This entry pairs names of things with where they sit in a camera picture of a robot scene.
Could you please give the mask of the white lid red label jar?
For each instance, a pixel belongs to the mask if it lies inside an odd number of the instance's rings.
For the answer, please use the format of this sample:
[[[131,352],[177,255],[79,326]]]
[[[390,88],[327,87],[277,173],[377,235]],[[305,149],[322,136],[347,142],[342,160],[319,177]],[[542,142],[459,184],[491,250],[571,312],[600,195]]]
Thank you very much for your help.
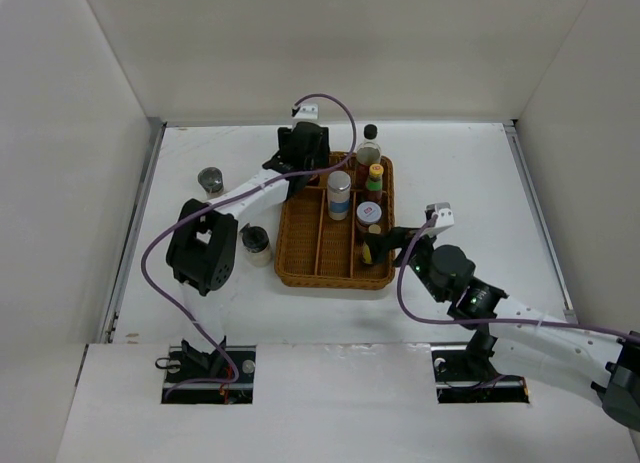
[[[378,224],[382,218],[382,209],[378,203],[363,201],[356,208],[356,229],[365,234],[371,225]]]

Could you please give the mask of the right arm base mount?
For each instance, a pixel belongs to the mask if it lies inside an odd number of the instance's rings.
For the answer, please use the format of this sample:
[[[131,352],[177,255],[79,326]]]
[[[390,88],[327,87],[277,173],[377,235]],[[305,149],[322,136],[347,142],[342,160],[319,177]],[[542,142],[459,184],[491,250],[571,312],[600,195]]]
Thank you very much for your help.
[[[468,343],[431,346],[440,404],[529,403],[523,377],[499,373],[489,362],[496,339],[481,333]]]

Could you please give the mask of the yellow label sesame oil bottle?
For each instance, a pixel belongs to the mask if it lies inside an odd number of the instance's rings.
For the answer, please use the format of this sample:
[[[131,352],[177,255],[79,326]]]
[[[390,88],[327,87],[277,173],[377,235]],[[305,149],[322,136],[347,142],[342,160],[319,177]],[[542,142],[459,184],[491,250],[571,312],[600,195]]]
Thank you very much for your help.
[[[380,236],[382,232],[378,224],[372,224],[367,227],[363,234],[363,243],[361,247],[361,261],[365,265],[374,265],[375,256],[375,238]]]

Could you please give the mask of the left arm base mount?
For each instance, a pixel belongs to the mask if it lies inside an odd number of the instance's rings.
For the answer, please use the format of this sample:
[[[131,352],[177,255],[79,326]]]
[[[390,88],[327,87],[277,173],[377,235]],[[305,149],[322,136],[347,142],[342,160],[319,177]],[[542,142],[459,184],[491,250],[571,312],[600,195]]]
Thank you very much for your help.
[[[199,351],[182,340],[171,346],[155,367],[164,375],[161,403],[176,405],[246,405],[253,402],[257,348],[255,346],[226,347],[232,365],[218,350]]]

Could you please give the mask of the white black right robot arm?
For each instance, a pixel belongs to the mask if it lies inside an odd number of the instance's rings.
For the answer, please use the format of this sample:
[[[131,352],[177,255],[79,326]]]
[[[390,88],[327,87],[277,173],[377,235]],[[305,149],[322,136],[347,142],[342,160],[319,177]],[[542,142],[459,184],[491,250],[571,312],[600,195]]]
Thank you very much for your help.
[[[475,265],[454,245],[435,243],[434,229],[395,227],[364,238],[368,258],[377,263],[398,250],[394,264],[412,270],[430,296],[448,304],[444,319],[411,320],[470,331],[464,367],[483,379],[493,372],[523,376],[580,396],[615,422],[639,428],[639,335],[634,331],[567,323],[509,298],[475,277]]]

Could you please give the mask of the clear glass shaker jar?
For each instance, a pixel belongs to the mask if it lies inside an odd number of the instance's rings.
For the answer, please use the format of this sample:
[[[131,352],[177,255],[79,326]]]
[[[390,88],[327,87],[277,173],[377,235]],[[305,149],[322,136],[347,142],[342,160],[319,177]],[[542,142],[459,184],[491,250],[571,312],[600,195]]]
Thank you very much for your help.
[[[257,267],[267,266],[272,260],[272,249],[266,230],[247,224],[240,234],[249,261]]]

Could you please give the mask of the green label chili sauce bottle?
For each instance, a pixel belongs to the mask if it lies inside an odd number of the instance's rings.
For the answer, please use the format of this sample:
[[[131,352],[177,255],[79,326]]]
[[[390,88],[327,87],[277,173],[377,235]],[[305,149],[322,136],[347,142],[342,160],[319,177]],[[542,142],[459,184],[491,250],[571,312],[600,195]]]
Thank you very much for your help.
[[[368,168],[368,176],[365,180],[362,195],[362,202],[373,202],[379,204],[383,196],[383,176],[384,167],[380,163],[374,163]]]

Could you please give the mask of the clear salt grinder black top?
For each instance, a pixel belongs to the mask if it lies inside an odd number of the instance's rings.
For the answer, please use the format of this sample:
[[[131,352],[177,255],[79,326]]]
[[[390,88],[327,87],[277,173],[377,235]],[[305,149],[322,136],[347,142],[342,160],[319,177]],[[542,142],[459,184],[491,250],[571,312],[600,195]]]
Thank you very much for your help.
[[[206,167],[197,176],[197,181],[205,191],[207,198],[217,198],[224,193],[224,180],[217,167]]]

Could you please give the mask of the silver lid white pepper jar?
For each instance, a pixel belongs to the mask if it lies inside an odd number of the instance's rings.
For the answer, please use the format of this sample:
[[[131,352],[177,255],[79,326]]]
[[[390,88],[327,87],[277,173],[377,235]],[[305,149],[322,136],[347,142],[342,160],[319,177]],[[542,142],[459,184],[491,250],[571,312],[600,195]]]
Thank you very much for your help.
[[[350,209],[351,177],[344,171],[334,171],[327,180],[328,215],[335,221],[344,220]]]

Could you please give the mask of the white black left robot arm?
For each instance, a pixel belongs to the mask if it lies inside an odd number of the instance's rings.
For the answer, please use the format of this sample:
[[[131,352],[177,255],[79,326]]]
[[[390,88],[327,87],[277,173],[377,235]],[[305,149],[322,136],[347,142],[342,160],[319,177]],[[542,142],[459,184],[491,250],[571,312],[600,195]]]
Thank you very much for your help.
[[[277,130],[278,151],[247,182],[223,198],[190,199],[180,219],[208,212],[177,228],[171,237],[166,262],[173,277],[201,296],[220,289],[229,279],[235,262],[237,235],[250,220],[266,209],[290,199],[304,189],[309,172],[329,166],[329,129],[302,122]]]

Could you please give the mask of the tall dark soy sauce bottle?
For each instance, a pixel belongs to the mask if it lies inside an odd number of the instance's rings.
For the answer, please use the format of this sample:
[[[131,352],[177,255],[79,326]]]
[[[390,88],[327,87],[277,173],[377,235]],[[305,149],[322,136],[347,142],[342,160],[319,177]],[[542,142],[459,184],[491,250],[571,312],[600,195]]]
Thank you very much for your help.
[[[377,143],[378,127],[367,124],[364,127],[364,139],[356,149],[355,182],[356,188],[363,188],[369,175],[369,167],[381,160],[381,148]]]

